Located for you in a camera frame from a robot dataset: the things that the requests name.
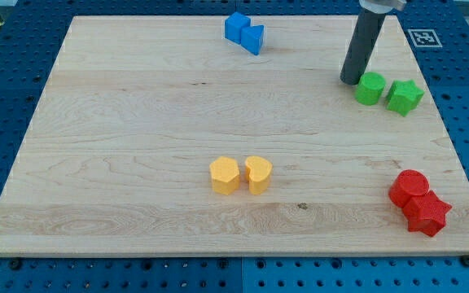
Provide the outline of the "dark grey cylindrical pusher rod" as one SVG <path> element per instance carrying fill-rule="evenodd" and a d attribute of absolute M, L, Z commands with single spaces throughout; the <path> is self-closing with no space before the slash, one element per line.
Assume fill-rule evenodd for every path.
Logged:
<path fill-rule="evenodd" d="M 341 68 L 340 79 L 347 85 L 357 85 L 369 63 L 370 56 L 384 24 L 385 14 L 362 8 Z"/>

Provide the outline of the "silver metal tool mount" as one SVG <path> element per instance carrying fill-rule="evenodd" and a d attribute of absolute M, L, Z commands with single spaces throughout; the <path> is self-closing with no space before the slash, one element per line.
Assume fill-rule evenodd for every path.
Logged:
<path fill-rule="evenodd" d="M 387 14 L 391 10 L 403 11 L 406 0 L 359 0 L 359 4 L 375 14 Z"/>

